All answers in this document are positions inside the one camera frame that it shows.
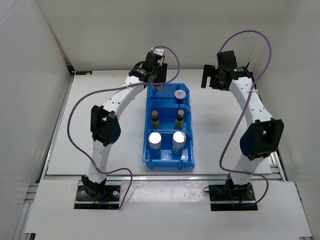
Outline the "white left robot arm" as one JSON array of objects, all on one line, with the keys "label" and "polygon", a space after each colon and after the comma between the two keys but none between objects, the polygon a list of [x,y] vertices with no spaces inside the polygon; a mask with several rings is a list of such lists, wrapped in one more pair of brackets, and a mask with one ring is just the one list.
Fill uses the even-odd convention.
[{"label": "white left robot arm", "polygon": [[89,170],[81,177],[86,193],[93,200],[105,197],[106,175],[104,174],[112,145],[119,139],[121,127],[119,118],[129,103],[146,88],[146,83],[164,83],[167,64],[164,63],[164,49],[153,48],[147,53],[141,66],[134,66],[128,73],[123,89],[101,106],[93,106],[90,115],[93,150]]}]

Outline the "grey-lid brown spice jar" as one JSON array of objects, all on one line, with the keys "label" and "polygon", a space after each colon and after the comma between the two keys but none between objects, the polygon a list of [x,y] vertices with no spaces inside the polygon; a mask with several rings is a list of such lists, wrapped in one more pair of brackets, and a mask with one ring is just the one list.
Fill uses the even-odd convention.
[{"label": "grey-lid brown spice jar", "polygon": [[183,104],[185,102],[186,96],[187,96],[186,92],[182,89],[177,89],[174,92],[174,99],[177,104]]}]

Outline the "tan-cap yellow bottle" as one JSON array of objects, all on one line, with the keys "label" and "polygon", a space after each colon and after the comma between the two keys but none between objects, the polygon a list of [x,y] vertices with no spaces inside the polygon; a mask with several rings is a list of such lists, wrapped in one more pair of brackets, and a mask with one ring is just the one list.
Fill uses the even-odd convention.
[{"label": "tan-cap yellow bottle", "polygon": [[153,110],[151,113],[151,126],[155,130],[160,128],[159,115],[156,110]]}]

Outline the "yellow label dark-cap bottle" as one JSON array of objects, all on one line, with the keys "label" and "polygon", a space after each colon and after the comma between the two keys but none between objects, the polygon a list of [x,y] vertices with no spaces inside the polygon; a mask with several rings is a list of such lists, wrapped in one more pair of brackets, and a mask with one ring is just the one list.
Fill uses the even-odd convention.
[{"label": "yellow label dark-cap bottle", "polygon": [[177,112],[174,128],[176,130],[181,130],[183,128],[183,124],[184,124],[184,111],[182,109],[179,109]]}]

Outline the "grey-lid dark spice jar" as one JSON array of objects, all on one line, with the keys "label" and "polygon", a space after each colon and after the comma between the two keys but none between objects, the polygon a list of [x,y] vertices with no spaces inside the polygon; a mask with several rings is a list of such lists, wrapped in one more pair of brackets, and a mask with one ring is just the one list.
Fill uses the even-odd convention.
[{"label": "grey-lid dark spice jar", "polygon": [[163,85],[153,86],[155,92],[161,92],[163,90]]}]

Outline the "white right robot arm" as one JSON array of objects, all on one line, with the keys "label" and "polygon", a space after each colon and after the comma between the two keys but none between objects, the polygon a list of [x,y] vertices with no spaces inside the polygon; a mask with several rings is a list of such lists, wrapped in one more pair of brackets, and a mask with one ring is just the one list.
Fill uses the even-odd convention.
[{"label": "white right robot arm", "polygon": [[238,66],[234,51],[217,53],[217,65],[204,65],[201,87],[230,91],[244,111],[247,130],[239,141],[240,157],[226,180],[224,193],[238,199],[251,181],[259,164],[278,149],[284,123],[275,119],[263,105],[251,73]]}]

